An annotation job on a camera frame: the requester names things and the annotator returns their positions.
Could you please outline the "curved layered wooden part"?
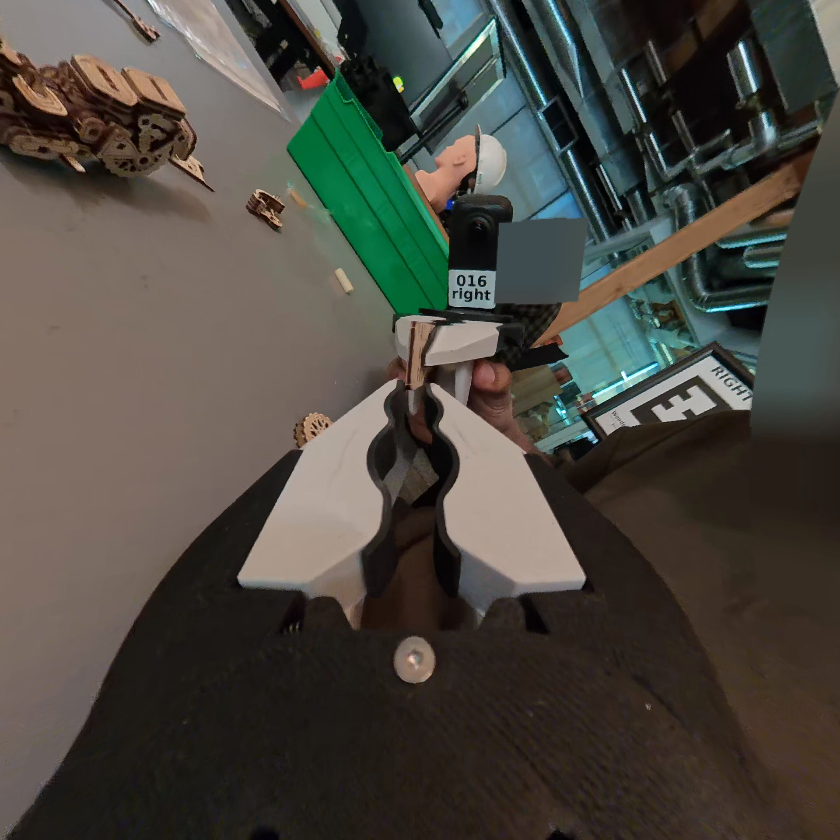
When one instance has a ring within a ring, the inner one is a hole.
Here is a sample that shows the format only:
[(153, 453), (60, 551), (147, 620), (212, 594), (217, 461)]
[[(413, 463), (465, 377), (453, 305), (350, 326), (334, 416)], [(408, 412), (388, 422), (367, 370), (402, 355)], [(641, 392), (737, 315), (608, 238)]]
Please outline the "curved layered wooden part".
[(281, 215), (285, 207), (278, 196), (260, 189), (252, 192), (246, 204), (246, 209), (251, 215), (257, 217), (276, 232), (282, 228)]

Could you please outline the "person's brown clothing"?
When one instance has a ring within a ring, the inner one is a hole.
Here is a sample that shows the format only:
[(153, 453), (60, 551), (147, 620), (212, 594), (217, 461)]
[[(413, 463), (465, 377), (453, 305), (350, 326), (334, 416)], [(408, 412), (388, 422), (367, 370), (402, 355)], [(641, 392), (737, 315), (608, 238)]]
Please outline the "person's brown clothing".
[(838, 838), (838, 558), (753, 540), (750, 433), (747, 411), (629, 427), (565, 477), (675, 594), (807, 836)]

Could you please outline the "small wooden slotted sheet piece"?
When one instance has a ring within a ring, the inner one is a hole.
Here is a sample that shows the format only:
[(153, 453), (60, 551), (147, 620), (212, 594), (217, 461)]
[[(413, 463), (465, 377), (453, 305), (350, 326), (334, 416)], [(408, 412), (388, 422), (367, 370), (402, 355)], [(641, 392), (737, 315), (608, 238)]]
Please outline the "small wooden slotted sheet piece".
[(392, 378), (402, 382), (401, 417), (397, 420), (397, 456), (388, 476), (389, 487), (398, 491), (398, 498), (408, 505), (418, 502), (438, 480), (429, 451), (432, 434), (427, 425), (425, 397), (427, 367), (424, 363), (427, 345), (434, 336), (431, 322), (408, 319), (406, 358), (402, 372), (392, 364)]

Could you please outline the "wooden shelf beam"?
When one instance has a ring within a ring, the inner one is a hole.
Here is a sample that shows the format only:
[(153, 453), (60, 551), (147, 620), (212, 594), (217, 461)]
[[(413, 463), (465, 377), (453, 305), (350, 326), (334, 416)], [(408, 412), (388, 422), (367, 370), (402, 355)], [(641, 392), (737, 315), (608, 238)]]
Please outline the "wooden shelf beam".
[(815, 151), (788, 161), (696, 222), (665, 238), (650, 250), (619, 266), (580, 292), (577, 301), (564, 303), (557, 317), (539, 336), (534, 347), (557, 343), (560, 334), (625, 296), (666, 270), (738, 228), (769, 214), (797, 197), (805, 183)]

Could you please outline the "small wooden gear wheel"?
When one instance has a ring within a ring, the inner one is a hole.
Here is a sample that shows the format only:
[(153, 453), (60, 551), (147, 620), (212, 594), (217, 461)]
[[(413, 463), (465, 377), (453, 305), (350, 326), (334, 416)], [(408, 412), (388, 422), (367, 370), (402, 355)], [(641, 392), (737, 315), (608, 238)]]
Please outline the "small wooden gear wheel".
[(322, 413), (309, 413), (296, 422), (293, 438), (298, 449), (305, 447), (314, 438), (333, 425), (333, 421)]

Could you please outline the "mannequin head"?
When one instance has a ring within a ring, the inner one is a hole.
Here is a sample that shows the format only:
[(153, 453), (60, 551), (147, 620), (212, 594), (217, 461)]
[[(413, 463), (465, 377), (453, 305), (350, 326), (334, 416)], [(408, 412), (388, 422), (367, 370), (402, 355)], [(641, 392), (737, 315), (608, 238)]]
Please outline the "mannequin head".
[(449, 145), (436, 159), (433, 171), (417, 171), (416, 181), (435, 213), (445, 210), (448, 201), (470, 178), (477, 166), (476, 136), (468, 134)]

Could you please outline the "wooden motorcycle model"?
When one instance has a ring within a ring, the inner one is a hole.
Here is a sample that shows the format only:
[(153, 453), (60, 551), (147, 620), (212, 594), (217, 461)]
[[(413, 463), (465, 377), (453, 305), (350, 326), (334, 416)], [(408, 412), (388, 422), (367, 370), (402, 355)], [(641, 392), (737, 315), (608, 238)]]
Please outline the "wooden motorcycle model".
[(211, 190), (186, 115), (162, 77), (90, 55), (39, 66), (1, 41), (1, 143), (13, 153), (122, 178), (169, 164)]

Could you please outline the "silver ventilation ducts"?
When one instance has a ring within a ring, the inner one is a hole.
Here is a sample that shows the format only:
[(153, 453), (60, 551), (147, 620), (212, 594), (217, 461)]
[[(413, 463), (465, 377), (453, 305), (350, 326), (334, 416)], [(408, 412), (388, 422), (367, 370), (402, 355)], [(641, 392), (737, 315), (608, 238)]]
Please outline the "silver ventilation ducts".
[[(813, 151), (838, 95), (838, 2), (489, 5), (615, 268)], [(796, 198), (653, 278), (684, 320), (758, 331)]]

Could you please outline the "grey desk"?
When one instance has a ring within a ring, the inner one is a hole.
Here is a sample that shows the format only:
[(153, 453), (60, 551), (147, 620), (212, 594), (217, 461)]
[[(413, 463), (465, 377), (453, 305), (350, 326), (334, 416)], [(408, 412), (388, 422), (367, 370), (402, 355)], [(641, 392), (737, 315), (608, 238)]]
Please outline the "grey desk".
[[(2, 834), (173, 563), (301, 417), (337, 419), (392, 357), (392, 309), (288, 155), (295, 104), (226, 3), (290, 122), (127, 5), (155, 44), (109, 2), (2, 2), (2, 35), (39, 64), (87, 54), (167, 79), (213, 187), (170, 165), (132, 181), (2, 149)], [(285, 204), (280, 231), (246, 209), (257, 189)]]

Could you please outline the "small wooden piece with pins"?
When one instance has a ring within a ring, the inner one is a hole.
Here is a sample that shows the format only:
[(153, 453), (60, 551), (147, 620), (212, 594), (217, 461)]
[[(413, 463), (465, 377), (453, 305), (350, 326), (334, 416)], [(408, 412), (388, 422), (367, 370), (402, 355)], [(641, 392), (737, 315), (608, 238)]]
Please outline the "small wooden piece with pins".
[(134, 30), (146, 43), (153, 44), (160, 38), (161, 34), (159, 30), (144, 22), (140, 16), (135, 14), (128, 5), (125, 4), (125, 2), (116, 0), (108, 2), (124, 14)]

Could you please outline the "framed black-white marker sign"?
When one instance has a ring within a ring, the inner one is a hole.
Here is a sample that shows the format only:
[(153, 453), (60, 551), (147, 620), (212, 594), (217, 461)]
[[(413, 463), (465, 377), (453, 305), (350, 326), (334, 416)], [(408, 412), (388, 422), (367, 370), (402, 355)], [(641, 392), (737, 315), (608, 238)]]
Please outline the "framed black-white marker sign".
[(750, 411), (754, 376), (718, 343), (625, 387), (582, 417), (598, 440), (630, 427)]

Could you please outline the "person's right hand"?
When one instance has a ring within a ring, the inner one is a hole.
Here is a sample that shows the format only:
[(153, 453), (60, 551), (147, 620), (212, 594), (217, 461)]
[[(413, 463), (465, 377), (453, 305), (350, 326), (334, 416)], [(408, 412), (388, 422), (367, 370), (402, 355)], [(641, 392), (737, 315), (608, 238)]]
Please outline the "person's right hand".
[[(386, 380), (404, 381), (406, 363), (395, 358), (386, 368)], [(549, 467), (553, 467), (550, 457), (541, 453), (532, 441), (521, 431), (512, 412), (511, 372), (504, 365), (489, 360), (478, 360), (472, 370), (468, 408), (487, 424), (495, 428), (505, 438), (531, 455), (539, 456)], [(428, 429), (423, 415), (409, 417), (411, 434), (415, 440), (430, 446), (433, 436)]]

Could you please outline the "white hard hat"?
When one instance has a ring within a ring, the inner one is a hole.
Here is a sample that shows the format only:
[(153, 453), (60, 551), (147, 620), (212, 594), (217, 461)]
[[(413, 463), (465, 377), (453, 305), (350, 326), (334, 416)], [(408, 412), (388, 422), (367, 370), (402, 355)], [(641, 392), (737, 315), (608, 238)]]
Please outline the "white hard hat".
[(499, 185), (508, 166), (508, 155), (501, 142), (476, 126), (476, 167), (468, 176), (470, 194), (490, 194)]

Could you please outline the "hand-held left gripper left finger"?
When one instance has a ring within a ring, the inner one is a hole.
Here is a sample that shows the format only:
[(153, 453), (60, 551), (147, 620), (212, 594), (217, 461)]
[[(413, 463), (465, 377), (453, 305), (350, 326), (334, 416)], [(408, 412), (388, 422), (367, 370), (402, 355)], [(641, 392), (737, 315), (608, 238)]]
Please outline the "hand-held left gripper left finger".
[(403, 383), (388, 382), (298, 452), (238, 572), (249, 589), (328, 596), (354, 610), (396, 567), (387, 534), (403, 483)]

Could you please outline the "green plastic bin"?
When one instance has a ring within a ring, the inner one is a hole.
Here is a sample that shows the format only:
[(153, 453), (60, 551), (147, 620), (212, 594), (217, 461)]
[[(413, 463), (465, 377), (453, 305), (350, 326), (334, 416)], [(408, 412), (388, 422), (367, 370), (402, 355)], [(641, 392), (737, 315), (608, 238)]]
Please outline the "green plastic bin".
[(445, 309), (444, 234), (340, 73), (287, 152), (395, 312)]

